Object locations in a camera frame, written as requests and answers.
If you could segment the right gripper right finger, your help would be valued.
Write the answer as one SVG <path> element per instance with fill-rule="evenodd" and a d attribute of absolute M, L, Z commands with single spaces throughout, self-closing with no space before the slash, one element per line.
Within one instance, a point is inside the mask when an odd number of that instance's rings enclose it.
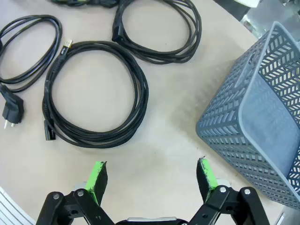
<path fill-rule="evenodd" d="M 214 225 L 221 214 L 228 214 L 236 225 L 268 225 L 257 191 L 243 187 L 239 191 L 219 185 L 205 158 L 197 161 L 196 177 L 203 205 L 188 222 L 189 225 Z"/>

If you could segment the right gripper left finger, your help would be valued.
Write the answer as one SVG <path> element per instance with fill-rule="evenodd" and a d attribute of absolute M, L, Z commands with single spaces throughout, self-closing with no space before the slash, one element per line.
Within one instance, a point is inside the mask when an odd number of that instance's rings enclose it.
<path fill-rule="evenodd" d="M 100 207 L 108 175 L 106 162 L 97 161 L 84 188 L 68 195 L 50 192 L 38 216 L 37 225 L 70 225 L 75 218 L 84 218 L 89 225 L 113 225 Z"/>

